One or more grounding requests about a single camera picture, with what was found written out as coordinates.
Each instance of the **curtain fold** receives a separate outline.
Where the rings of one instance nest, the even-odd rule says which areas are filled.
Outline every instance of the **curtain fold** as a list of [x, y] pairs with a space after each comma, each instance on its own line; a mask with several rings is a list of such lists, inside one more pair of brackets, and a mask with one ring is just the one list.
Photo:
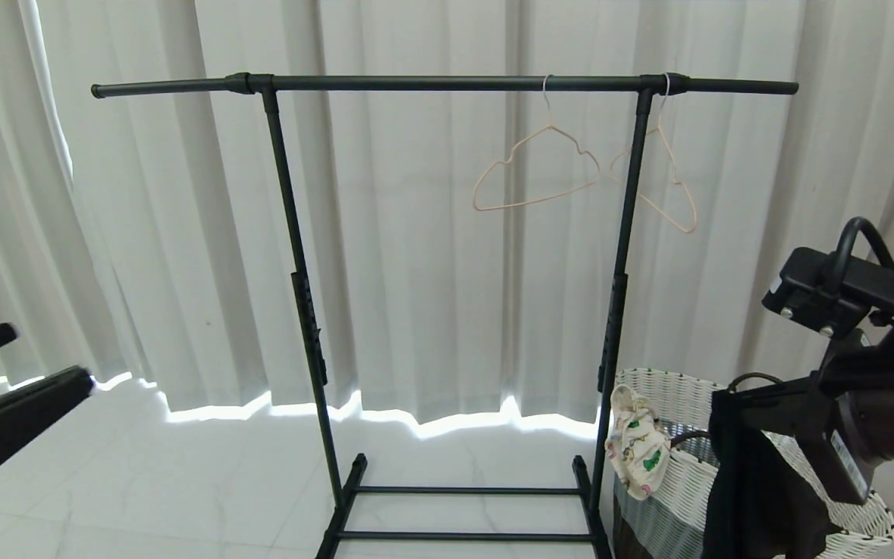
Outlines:
[[[891, 220], [894, 2], [19, 6], [0, 7], [0, 25], [20, 26], [18, 38], [0, 42], [0, 319], [24, 330], [0, 368], [19, 380], [82, 361], [157, 382], [174, 410], [244, 404], [265, 391], [274, 404], [311, 398], [258, 99], [97, 100], [93, 82], [235, 71], [679, 71], [801, 82], [791, 99], [688, 93], [664, 103], [661, 123], [699, 228], [686, 236], [636, 207], [620, 367], [720, 382], [748, 369], [802, 376], [823, 339], [765, 314], [761, 293], [792, 248], [833, 247], [854, 215]], [[36, 86], [46, 66], [31, 61], [39, 42], [22, 28], [31, 7], [49, 88]], [[17, 64], [24, 78], [10, 71], [6, 81], [3, 68]], [[1, 100], [8, 95], [12, 105]], [[608, 166], [630, 141], [635, 96], [551, 92], [558, 127], [602, 163], [600, 183], [485, 213], [471, 208], [475, 181], [546, 123], [542, 93], [278, 99], [333, 403], [359, 389], [366, 409], [402, 409], [424, 422], [496, 411], [514, 396], [524, 415], [592, 421], [625, 158]], [[659, 111], [657, 99], [652, 128]], [[67, 138], [71, 172], [52, 127]], [[493, 170], [482, 202], [592, 178], [570, 142], [544, 134]], [[46, 193], [31, 196], [34, 184]], [[656, 134], [641, 191], [678, 222], [691, 220]], [[32, 269], [39, 275], [20, 280]]]

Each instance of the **rack base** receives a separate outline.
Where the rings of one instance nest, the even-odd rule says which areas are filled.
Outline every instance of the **rack base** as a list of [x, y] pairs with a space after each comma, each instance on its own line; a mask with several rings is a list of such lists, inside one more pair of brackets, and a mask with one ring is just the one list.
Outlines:
[[[354, 459], [354, 466], [344, 483], [343, 505], [334, 507], [330, 525], [323, 534], [323, 543], [316, 552], [316, 559], [333, 559], [337, 547], [343, 540], [383, 540], [383, 541], [481, 541], [481, 542], [547, 542], [547, 543], [591, 543], [596, 559], [612, 559], [605, 527], [598, 512], [590, 512], [588, 502], [592, 492], [592, 482], [588, 477], [585, 459], [575, 456], [571, 460], [577, 488], [430, 488], [430, 486], [362, 485], [363, 475], [368, 468], [368, 457], [360, 453]], [[490, 532], [404, 532], [404, 531], [355, 531], [345, 530], [351, 508], [358, 495], [518, 495], [518, 496], [577, 496], [588, 524], [585, 534], [547, 533], [490, 533]]]

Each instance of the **garment rack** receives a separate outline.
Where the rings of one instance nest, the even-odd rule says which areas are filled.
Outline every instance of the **garment rack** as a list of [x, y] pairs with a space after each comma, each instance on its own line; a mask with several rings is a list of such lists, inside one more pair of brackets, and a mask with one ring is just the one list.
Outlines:
[[[299, 218], [292, 192], [292, 179], [278, 110], [277, 92], [283, 91], [355, 91], [355, 92], [539, 92], [543, 82], [551, 92], [635, 92], [636, 120], [632, 134], [630, 163], [625, 182], [623, 214], [613, 270], [613, 284], [606, 321], [602, 358], [598, 371], [600, 399], [599, 426], [595, 441], [595, 457], [590, 480], [585, 459], [575, 456], [571, 470], [575, 488], [430, 488], [429, 486], [363, 485], [368, 467], [365, 454], [359, 453], [351, 466], [347, 481], [341, 484], [337, 452], [327, 410], [323, 386], [327, 383], [326, 364], [320, 347], [320, 330], [316, 323], [305, 251], [299, 229]], [[765, 93], [765, 95], [794, 95], [799, 85], [794, 82], [761, 82], [748, 79], [689, 78], [681, 74], [633, 75], [632, 77], [564, 77], [564, 75], [271, 75], [239, 73], [226, 78], [178, 79], [169, 82], [136, 82], [136, 84], [93, 85], [97, 99], [122, 95], [151, 95], [151, 93], [234, 92], [260, 95], [271, 134], [271, 145], [281, 186], [282, 204], [292, 245], [295, 272], [292, 286], [296, 308], [309, 364], [313, 397], [316, 401], [323, 450], [330, 486], [333, 491], [334, 512], [323, 534], [317, 559], [331, 559], [343, 540], [421, 540], [421, 541], [494, 541], [494, 542], [560, 542], [589, 543], [598, 559], [612, 559], [609, 537], [599, 513], [602, 475], [605, 467], [604, 439], [609, 432], [610, 395], [613, 390], [613, 371], [619, 354], [623, 328], [625, 293], [627, 293], [627, 251], [630, 245], [632, 217], [636, 208], [636, 188], [643, 156], [643, 142], [650, 116], [650, 105], [655, 95], [680, 95], [685, 92]], [[408, 532], [347, 530], [348, 517], [358, 495], [524, 495], [577, 496], [581, 500], [588, 532], [582, 534], [548, 533], [483, 533], [483, 532]]]

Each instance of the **white label on robot arm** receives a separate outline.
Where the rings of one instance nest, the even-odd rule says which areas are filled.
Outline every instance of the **white label on robot arm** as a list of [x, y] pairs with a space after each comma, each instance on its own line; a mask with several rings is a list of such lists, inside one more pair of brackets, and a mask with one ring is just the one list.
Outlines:
[[858, 469], [858, 463], [854, 461], [854, 457], [851, 456], [851, 451], [847, 449], [847, 445], [844, 443], [844, 438], [841, 438], [840, 431], [837, 431], [837, 429], [834, 429], [833, 435], [830, 436], [830, 445], [833, 445], [833, 450], [837, 452], [837, 457], [840, 458], [840, 463], [844, 465], [844, 469], [847, 471], [847, 476], [851, 478], [854, 488], [858, 490], [858, 495], [868, 495], [867, 481], [865, 481], [865, 477], [861, 475], [861, 470]]

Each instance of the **white marble tile floor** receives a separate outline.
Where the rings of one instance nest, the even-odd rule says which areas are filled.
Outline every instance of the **white marble tile floor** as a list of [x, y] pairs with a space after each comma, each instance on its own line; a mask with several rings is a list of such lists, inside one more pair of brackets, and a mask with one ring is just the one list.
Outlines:
[[[0, 386], [0, 393], [7, 387]], [[333, 507], [313, 416], [168, 422], [154, 388], [89, 398], [0, 467], [0, 559], [309, 559]], [[419, 439], [401, 422], [334, 424], [341, 474], [366, 484], [572, 486], [592, 442], [512, 425]], [[362, 495], [348, 529], [585, 531], [575, 498]], [[588, 546], [345, 542], [338, 557], [592, 557]], [[894, 546], [881, 559], [894, 559]]]

